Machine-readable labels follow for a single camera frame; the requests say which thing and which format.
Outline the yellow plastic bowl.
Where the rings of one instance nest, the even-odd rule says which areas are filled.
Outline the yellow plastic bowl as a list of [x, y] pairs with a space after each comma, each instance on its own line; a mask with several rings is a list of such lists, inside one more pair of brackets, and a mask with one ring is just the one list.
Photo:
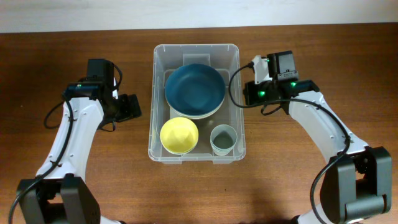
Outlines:
[[196, 124], [183, 117], [177, 117], [168, 120], [160, 130], [160, 141], [167, 138], [199, 138], [198, 128]]

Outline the beige bowl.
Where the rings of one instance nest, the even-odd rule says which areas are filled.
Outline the beige bowl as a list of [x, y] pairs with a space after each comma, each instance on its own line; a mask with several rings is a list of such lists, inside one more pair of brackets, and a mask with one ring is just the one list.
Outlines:
[[184, 118], [188, 118], [188, 119], [204, 119], [207, 118], [213, 114], [215, 114], [221, 107], [217, 107], [214, 110], [210, 111], [209, 113], [205, 113], [205, 114], [200, 114], [200, 115], [187, 115], [187, 114], [183, 114], [181, 112], [178, 112], [177, 110], [175, 110], [179, 115], [181, 115], [181, 117]]
[[222, 107], [225, 98], [222, 98], [220, 100], [219, 98], [213, 98], [210, 94], [207, 93], [192, 93], [183, 96], [173, 95], [169, 98], [167, 95], [165, 95], [164, 100], [169, 108], [172, 107], [178, 112], [187, 115], [200, 115], [209, 113], [219, 106]]

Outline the blue plastic bowl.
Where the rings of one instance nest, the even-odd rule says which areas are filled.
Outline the blue plastic bowl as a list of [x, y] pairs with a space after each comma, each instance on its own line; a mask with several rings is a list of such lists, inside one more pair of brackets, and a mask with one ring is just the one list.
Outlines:
[[165, 99], [177, 112], [188, 116], [211, 113], [225, 98], [226, 84], [214, 68], [193, 63], [171, 73], [165, 83]]

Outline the clear plastic storage container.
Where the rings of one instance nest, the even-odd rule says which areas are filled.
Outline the clear plastic storage container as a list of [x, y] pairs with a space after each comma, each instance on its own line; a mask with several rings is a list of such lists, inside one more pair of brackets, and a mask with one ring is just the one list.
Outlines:
[[[217, 70], [226, 84], [231, 75], [240, 67], [239, 49], [234, 44], [160, 44], [154, 49], [152, 79], [152, 102], [148, 155], [156, 162], [182, 164], [184, 161], [211, 161], [214, 164], [229, 164], [246, 155], [244, 112], [235, 106], [226, 93], [221, 109], [210, 117], [195, 119], [199, 132], [195, 148], [182, 155], [168, 152], [160, 141], [161, 127], [170, 118], [170, 108], [164, 100], [165, 83], [171, 73], [183, 65], [200, 63]], [[238, 135], [234, 149], [226, 156], [217, 156], [210, 144], [212, 130], [221, 124], [232, 126]]]

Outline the grey translucent plastic cup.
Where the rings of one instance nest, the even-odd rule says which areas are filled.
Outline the grey translucent plastic cup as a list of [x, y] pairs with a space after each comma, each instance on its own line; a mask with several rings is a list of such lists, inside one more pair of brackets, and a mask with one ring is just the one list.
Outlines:
[[227, 124], [216, 126], [210, 134], [211, 142], [235, 142], [237, 143], [238, 135], [236, 130]]

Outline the green plastic bowl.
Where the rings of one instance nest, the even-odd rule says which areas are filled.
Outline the green plastic bowl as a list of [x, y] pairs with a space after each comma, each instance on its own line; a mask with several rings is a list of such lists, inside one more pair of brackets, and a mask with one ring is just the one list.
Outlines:
[[167, 138], [161, 140], [163, 147], [170, 153], [181, 155], [192, 151], [197, 145], [197, 138]]

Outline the green plastic cup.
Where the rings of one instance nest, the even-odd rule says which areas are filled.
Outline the green plastic cup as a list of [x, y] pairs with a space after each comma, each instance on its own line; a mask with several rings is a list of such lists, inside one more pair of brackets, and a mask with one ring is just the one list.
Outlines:
[[211, 142], [212, 150], [218, 156], [225, 156], [229, 154], [235, 146], [235, 142]]

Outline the cream plastic cup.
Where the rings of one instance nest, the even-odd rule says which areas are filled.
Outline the cream plastic cup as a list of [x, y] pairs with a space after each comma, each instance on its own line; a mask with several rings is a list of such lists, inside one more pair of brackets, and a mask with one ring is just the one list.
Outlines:
[[226, 155], [229, 154], [231, 151], [232, 151], [232, 149], [231, 149], [231, 150], [227, 150], [227, 151], [219, 151], [219, 150], [216, 150], [216, 149], [213, 150], [213, 152], [214, 152], [217, 156], [226, 156]]

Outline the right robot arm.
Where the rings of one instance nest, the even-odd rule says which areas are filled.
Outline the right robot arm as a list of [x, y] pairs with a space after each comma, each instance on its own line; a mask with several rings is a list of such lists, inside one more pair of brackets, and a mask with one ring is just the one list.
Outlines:
[[299, 79], [291, 51], [257, 55], [247, 65], [247, 107], [277, 105], [300, 124], [319, 148], [326, 166], [310, 188], [312, 209], [293, 223], [356, 223], [392, 206], [392, 158], [352, 133], [326, 103], [312, 80]]

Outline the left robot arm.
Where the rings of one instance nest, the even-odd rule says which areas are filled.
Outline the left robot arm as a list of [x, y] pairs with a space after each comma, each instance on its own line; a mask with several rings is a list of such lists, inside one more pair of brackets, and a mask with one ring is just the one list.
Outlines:
[[62, 94], [63, 115], [52, 148], [33, 179], [22, 179], [8, 215], [13, 222], [20, 207], [26, 223], [111, 223], [85, 182], [86, 165], [95, 133], [138, 118], [136, 95], [118, 94], [120, 68], [113, 62], [88, 61], [86, 76]]

